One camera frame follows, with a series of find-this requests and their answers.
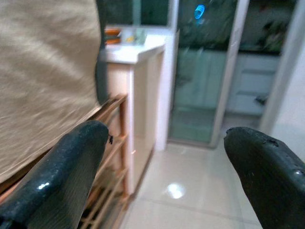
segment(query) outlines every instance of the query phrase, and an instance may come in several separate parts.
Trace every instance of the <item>beige cloth cover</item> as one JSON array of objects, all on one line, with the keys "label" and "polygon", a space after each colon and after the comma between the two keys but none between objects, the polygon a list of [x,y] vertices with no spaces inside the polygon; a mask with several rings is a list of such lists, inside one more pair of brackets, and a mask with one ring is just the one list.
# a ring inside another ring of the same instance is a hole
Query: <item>beige cloth cover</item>
[{"label": "beige cloth cover", "polygon": [[100,107],[94,0],[0,1],[0,183]]}]

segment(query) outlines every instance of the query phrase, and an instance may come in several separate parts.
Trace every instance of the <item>glass door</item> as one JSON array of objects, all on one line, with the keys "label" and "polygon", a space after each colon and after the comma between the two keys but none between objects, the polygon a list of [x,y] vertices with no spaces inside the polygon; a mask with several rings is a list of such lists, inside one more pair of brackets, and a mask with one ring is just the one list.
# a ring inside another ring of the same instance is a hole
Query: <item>glass door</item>
[{"label": "glass door", "polygon": [[180,0],[170,140],[215,146],[247,3]]}]

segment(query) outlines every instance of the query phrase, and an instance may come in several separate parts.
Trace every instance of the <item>white wall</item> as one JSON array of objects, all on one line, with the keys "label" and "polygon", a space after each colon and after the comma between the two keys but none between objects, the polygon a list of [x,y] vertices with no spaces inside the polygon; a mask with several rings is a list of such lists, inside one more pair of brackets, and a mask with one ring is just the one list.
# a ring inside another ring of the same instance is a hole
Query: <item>white wall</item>
[{"label": "white wall", "polygon": [[305,161],[305,37],[271,136]]}]

